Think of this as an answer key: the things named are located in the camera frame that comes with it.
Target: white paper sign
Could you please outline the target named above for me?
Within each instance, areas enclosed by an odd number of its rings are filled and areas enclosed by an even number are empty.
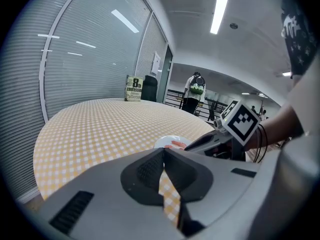
[[[154,59],[153,59],[153,64],[152,64],[152,70],[151,72],[154,73],[154,74],[158,74],[158,70],[159,70],[159,67],[160,67],[160,56],[158,55],[158,53],[155,51],[154,52]]]

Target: sign with text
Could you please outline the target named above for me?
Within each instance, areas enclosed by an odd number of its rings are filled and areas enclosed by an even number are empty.
[[[141,100],[142,85],[144,80],[136,76],[126,76],[124,101],[139,102]]]

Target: doorway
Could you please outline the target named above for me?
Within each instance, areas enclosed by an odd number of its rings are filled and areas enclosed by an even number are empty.
[[[163,62],[162,73],[158,87],[158,94],[156,96],[156,102],[158,103],[163,103],[165,99],[165,92],[168,83],[168,76],[171,68],[172,58],[173,56],[168,45]]]

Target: yellow checkered tablecloth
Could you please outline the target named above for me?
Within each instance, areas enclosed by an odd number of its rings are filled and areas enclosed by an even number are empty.
[[[34,147],[33,169],[44,199],[86,169],[152,149],[166,135],[194,141],[213,128],[180,109],[119,98],[96,99],[61,110],[42,128]],[[160,178],[164,211],[175,224],[180,196],[167,174]]]

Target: railing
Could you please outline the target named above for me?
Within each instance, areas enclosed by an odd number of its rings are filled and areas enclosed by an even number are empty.
[[[183,96],[184,93],[181,91],[168,89],[165,97],[165,104],[181,109],[184,101]],[[222,111],[228,106],[227,104],[213,99],[205,98],[205,100],[207,101],[207,104],[199,102],[198,106],[195,108],[194,115],[206,118],[207,121],[213,121],[215,118],[219,118]]]

